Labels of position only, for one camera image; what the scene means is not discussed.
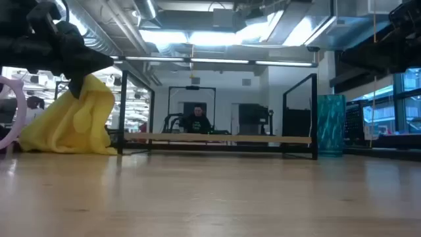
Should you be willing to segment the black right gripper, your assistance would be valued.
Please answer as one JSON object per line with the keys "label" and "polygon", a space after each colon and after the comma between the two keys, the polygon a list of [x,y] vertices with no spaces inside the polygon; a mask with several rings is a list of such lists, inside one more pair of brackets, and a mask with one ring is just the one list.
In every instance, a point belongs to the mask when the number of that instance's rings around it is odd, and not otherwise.
{"label": "black right gripper", "polygon": [[[415,30],[420,27],[420,0],[401,3],[389,13],[395,29]],[[398,30],[382,31],[381,39],[364,40],[346,49],[341,61],[371,72],[402,73],[420,67],[420,32],[401,35]]]}

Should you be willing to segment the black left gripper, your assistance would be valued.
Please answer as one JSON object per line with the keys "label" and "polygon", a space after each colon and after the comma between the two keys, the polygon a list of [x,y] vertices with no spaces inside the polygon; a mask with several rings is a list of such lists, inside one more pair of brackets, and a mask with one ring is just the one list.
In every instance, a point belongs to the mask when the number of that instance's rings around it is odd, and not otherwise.
{"label": "black left gripper", "polygon": [[64,74],[79,99],[84,78],[114,64],[84,45],[66,1],[1,0],[1,64]]}

